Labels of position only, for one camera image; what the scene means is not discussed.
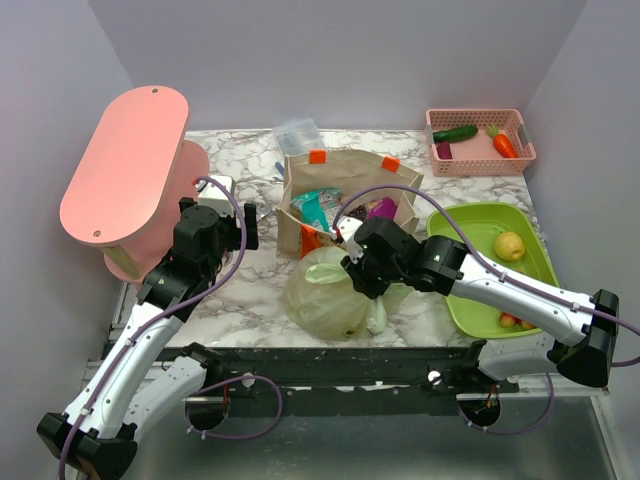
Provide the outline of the purple snack packet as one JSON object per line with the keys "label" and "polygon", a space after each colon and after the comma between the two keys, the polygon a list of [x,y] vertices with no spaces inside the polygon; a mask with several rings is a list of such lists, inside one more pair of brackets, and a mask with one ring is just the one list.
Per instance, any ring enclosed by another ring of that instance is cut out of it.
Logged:
{"label": "purple snack packet", "polygon": [[397,211],[396,203],[389,197],[383,197],[357,206],[347,213],[348,217],[365,221],[369,218],[381,217],[393,220]]}

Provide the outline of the green white candy packet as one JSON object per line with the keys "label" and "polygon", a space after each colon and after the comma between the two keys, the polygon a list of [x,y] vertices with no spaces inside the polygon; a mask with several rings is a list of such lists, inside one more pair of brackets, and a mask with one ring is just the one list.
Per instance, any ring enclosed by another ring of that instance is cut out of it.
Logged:
{"label": "green white candy packet", "polygon": [[306,225],[328,232],[342,206],[339,189],[329,187],[312,190],[290,201],[291,212]]}

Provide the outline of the pale green plastic grocery bag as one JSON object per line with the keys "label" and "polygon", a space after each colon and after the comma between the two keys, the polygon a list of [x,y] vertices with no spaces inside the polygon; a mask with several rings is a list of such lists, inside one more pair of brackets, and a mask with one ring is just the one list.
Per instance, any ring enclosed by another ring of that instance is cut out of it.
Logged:
{"label": "pale green plastic grocery bag", "polygon": [[382,334],[389,317],[413,289],[393,284],[372,300],[354,290],[341,266],[347,257],[338,247],[313,250],[300,260],[283,289],[288,318],[312,336],[346,341]]}

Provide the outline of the beige tote bag orange handles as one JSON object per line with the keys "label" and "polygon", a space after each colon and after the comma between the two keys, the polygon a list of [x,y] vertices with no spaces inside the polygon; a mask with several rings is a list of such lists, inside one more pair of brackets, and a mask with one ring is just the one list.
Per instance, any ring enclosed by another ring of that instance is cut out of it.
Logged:
{"label": "beige tote bag orange handles", "polygon": [[277,256],[301,259],[312,250],[330,246],[330,235],[321,227],[306,226],[302,215],[291,207],[294,197],[307,192],[335,188],[341,200],[370,187],[386,184],[411,188],[421,186],[424,175],[400,160],[358,149],[313,150],[284,160],[284,189],[275,207]]}

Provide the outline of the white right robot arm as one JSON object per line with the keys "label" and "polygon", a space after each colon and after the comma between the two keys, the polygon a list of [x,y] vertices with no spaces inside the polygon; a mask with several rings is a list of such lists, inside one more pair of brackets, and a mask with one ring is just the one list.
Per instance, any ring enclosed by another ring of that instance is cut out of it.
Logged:
{"label": "white right robot arm", "polygon": [[561,290],[502,267],[466,244],[442,235],[419,242],[393,221],[344,217],[337,235],[347,248],[341,265],[354,289],[371,299],[393,284],[420,292],[476,301],[541,329],[530,339],[475,343],[476,358],[460,379],[480,392],[514,375],[557,372],[570,381],[603,388],[609,381],[618,326],[619,298]]}

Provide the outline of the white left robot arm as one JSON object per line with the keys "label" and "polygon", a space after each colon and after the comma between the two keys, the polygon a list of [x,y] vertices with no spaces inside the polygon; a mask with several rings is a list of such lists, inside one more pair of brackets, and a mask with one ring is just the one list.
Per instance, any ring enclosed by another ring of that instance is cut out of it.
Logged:
{"label": "white left robot arm", "polygon": [[59,461],[59,478],[68,468],[91,479],[122,478],[142,437],[175,404],[220,387],[222,372],[201,345],[149,385],[143,381],[195,307],[230,279],[219,273],[225,256],[259,246],[255,205],[229,205],[224,214],[203,198],[180,200],[171,248],[145,276],[124,332],[65,410],[40,420],[37,433]]}

